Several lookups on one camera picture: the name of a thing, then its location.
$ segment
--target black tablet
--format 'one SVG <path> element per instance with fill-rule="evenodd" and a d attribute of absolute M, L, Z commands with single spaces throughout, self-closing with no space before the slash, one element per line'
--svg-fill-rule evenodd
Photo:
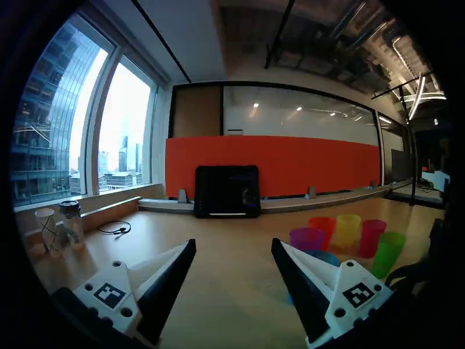
<path fill-rule="evenodd" d="M 197 217 L 245 218 L 260 215 L 258 168 L 199 166 L 195 171 Z"/>

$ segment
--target blue cup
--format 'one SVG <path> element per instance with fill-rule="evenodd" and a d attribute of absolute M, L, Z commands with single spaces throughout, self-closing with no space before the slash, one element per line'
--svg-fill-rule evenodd
<path fill-rule="evenodd" d="M 312 257 L 318 258 L 319 260 L 323 262 L 329 263 L 334 266 L 339 266 L 338 258 L 335 255 L 330 254 L 329 252 L 320 251 L 320 250 L 306 250 L 304 252 L 307 253 L 308 255 L 311 255 Z M 294 305 L 294 302 L 292 302 L 292 298 L 290 294 L 288 295 L 288 301 L 290 304 Z"/>

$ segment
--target jar lid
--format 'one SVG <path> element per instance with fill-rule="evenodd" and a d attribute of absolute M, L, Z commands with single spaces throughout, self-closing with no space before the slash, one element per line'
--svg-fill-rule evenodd
<path fill-rule="evenodd" d="M 80 211 L 81 205 L 76 200 L 67 200 L 60 204 L 60 212 L 65 215 L 79 213 Z"/>

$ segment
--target red panel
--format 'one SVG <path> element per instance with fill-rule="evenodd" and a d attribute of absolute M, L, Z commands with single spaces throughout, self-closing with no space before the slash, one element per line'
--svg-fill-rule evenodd
<path fill-rule="evenodd" d="M 256 165 L 260 195 L 304 194 L 367 187 L 380 181 L 375 145 L 316 138 L 216 136 L 166 140 L 166 195 L 194 196 L 197 166 Z"/>

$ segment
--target table surface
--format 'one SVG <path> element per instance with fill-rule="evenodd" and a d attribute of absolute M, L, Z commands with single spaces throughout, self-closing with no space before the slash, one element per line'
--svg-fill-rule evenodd
<path fill-rule="evenodd" d="M 289 242 L 289 232 L 316 216 L 355 213 L 382 219 L 388 230 L 406 235 L 394 268 L 417 262 L 429 248 L 429 233 L 443 211 L 368 198 L 312 211 L 262 215 L 257 219 L 196 219 L 190 215 L 136 212 L 125 217 L 131 232 L 118 240 L 90 233 L 85 248 L 67 248 L 62 258 L 46 257 L 35 269 L 49 292 L 76 288 L 114 260 L 140 263 L 188 240 L 197 254 L 161 335 L 164 348 L 306 348 L 305 332 L 276 267 L 271 240 Z M 355 259 L 368 270 L 371 259 L 330 247 L 342 262 Z"/>

